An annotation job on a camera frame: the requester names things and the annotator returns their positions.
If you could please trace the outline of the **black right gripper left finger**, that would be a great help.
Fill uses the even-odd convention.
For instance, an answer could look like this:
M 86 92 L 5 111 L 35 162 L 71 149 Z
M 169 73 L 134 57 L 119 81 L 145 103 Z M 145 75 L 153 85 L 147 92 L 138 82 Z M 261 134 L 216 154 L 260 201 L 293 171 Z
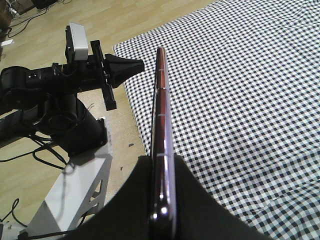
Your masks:
M 152 161 L 139 156 L 114 197 L 95 216 L 63 240 L 148 240 L 149 186 Z

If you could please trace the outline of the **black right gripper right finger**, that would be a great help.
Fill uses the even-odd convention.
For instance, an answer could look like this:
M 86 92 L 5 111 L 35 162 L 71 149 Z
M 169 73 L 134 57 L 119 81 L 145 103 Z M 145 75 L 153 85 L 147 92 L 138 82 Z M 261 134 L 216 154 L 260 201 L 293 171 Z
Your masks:
M 187 167 L 174 156 L 177 240 L 269 240 L 217 203 Z

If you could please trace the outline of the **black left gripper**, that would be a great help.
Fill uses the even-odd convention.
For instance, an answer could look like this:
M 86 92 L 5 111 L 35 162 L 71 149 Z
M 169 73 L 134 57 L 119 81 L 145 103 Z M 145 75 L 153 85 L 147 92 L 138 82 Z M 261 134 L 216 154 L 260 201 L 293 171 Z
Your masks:
M 77 92 L 101 89 L 106 110 L 115 110 L 117 103 L 112 88 L 143 72 L 145 64 L 141 59 L 127 59 L 109 53 L 104 59 L 99 40 L 91 41 L 90 46 L 92 55 L 88 55 L 86 60 L 76 60 L 76 52 L 68 43 L 65 71 L 74 81 Z

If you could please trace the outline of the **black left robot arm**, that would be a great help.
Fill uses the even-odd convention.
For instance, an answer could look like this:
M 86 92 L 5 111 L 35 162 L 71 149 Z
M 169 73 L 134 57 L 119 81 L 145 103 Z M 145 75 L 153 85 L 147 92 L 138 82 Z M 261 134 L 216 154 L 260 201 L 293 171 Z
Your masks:
M 107 110 L 117 107 L 113 89 L 144 71 L 142 60 L 103 54 L 98 40 L 66 45 L 64 65 L 30 70 L 12 66 L 0 74 L 0 139 L 29 138 L 38 151 L 62 148 L 69 157 L 29 224 L 0 225 L 3 240 L 146 240 L 149 237 L 147 190 L 134 185 L 149 174 L 147 157 L 123 188 L 105 202 L 112 143 L 108 121 L 95 118 L 78 99 L 101 89 Z

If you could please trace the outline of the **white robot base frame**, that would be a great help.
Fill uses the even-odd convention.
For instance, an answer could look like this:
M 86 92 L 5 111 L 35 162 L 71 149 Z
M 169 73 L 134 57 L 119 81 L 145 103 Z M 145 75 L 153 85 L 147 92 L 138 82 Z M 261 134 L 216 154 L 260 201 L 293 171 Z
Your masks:
M 104 205 L 113 150 L 106 143 L 68 157 L 47 136 L 0 145 L 0 237 L 58 240 Z

